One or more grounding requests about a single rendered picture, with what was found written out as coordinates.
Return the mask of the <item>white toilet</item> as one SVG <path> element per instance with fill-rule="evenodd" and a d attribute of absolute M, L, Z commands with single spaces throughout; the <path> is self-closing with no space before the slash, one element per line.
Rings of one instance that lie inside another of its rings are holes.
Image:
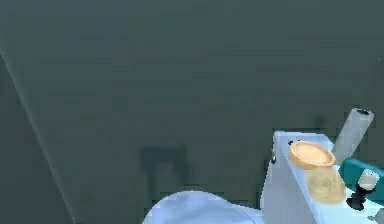
<path fill-rule="evenodd" d="M 295 140 L 333 147 L 323 134 L 276 131 L 275 156 L 268 166 L 260 209 L 232 204 L 203 191 L 183 191 L 155 204 L 142 224 L 384 224 L 384 206 L 370 200 L 362 211 L 344 202 L 325 205 L 313 201 L 305 171 L 289 160 L 289 144 Z"/>

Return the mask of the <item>tan round bowl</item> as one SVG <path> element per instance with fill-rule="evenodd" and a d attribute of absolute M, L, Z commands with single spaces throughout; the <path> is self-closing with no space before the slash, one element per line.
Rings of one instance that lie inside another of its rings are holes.
<path fill-rule="evenodd" d="M 289 159 L 301 169 L 311 170 L 318 167 L 331 168 L 335 156 L 324 146 L 313 141 L 294 141 L 288 150 Z"/>

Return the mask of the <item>tan flat round plate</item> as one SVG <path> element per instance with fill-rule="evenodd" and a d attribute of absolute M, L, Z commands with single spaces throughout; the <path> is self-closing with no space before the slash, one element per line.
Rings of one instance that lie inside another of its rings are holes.
<path fill-rule="evenodd" d="M 306 172 L 306 186 L 313 200 L 336 205 L 346 198 L 346 186 L 339 173 L 332 168 L 314 168 Z"/>

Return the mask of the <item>white candle on black holder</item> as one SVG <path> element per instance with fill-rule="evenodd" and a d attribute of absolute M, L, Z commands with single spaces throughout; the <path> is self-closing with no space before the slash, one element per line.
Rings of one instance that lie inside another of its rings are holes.
<path fill-rule="evenodd" d="M 379 181 L 380 176 L 370 170 L 365 169 L 358 181 L 356 182 L 356 190 L 346 199 L 346 203 L 354 210 L 362 211 L 364 209 L 364 203 L 366 196 L 375 191 L 375 186 Z"/>

